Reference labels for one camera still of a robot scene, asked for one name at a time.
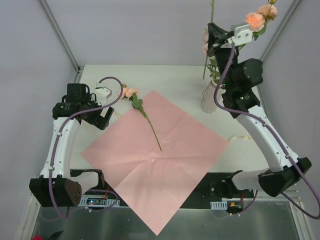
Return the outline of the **pink flowers with green leaves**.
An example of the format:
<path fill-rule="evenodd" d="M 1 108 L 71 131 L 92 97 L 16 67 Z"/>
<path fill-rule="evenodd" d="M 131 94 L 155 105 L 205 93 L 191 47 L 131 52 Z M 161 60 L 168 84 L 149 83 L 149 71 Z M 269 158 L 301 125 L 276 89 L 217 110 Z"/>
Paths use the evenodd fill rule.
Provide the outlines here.
<path fill-rule="evenodd" d="M 153 132 L 153 135 L 156 139 L 159 150 L 162 152 L 163 150 L 162 150 L 160 141 L 158 139 L 158 136 L 156 134 L 156 131 L 155 131 L 147 113 L 145 112 L 144 107 L 143 107 L 144 102 L 141 98 L 139 98 L 139 90 L 137 88 L 128 87 L 125 83 L 122 84 L 122 87 L 123 87 L 123 92 L 122 92 L 121 99 L 127 99 L 127 100 L 131 101 L 132 107 L 134 109 L 138 110 L 142 114 L 142 116 L 147 120 L 147 122 L 149 123 L 149 125 L 152 129 L 152 132 Z"/>

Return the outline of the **pink paper wrapping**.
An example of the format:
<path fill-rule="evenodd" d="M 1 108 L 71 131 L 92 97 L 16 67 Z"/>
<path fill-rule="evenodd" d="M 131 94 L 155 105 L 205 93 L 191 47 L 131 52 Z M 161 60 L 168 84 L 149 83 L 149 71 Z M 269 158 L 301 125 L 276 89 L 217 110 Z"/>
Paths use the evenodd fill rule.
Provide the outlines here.
<path fill-rule="evenodd" d="M 146 116 L 130 109 L 81 153 L 158 235 L 228 146 L 228 141 L 156 91 Z"/>

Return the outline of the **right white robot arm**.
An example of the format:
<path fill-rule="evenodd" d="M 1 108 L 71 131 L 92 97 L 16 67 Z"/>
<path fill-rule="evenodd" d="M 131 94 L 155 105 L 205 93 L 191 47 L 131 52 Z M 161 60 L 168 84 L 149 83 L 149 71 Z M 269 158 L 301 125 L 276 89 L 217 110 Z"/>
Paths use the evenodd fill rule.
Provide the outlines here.
<path fill-rule="evenodd" d="M 220 73 L 218 88 L 224 89 L 222 103 L 213 94 L 216 106 L 227 111 L 250 134 L 264 155 L 268 168 L 256 171 L 238 170 L 222 180 L 216 188 L 227 198 L 237 197 L 243 190 L 262 190 L 276 197 L 296 184 L 311 168 L 307 157 L 299 157 L 269 122 L 261 102 L 252 88 L 263 82 L 263 63 L 256 58 L 238 62 L 239 46 L 252 41 L 249 24 L 226 31 L 215 23 L 207 25 L 207 55 L 214 57 Z"/>

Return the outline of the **single pink rose stem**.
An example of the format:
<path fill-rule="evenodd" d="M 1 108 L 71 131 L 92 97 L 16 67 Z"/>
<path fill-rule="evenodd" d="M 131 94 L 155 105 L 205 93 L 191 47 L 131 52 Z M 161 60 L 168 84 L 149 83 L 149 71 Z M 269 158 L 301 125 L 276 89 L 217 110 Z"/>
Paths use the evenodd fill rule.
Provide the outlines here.
<path fill-rule="evenodd" d="M 267 4 L 262 5 L 256 12 L 250 12 L 245 17 L 245 22 L 249 24 L 252 32 L 252 39 L 256 41 L 266 30 L 268 23 L 273 22 L 278 16 L 275 7 L 277 0 L 268 0 Z"/>

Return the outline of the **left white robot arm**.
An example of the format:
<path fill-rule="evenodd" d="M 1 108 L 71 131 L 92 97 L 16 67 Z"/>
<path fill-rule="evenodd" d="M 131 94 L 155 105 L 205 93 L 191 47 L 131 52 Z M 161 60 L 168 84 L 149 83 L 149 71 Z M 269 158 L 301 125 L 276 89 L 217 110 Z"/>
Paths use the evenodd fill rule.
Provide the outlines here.
<path fill-rule="evenodd" d="M 29 189 L 40 205 L 76 207 L 89 190 L 99 195 L 105 191 L 104 174 L 100 169 L 71 170 L 71 156 L 78 128 L 82 122 L 104 130 L 114 112 L 109 107 L 101 115 L 97 95 L 83 83 L 69 83 L 67 92 L 52 109 L 53 135 L 44 167 L 39 177 L 32 178 Z"/>

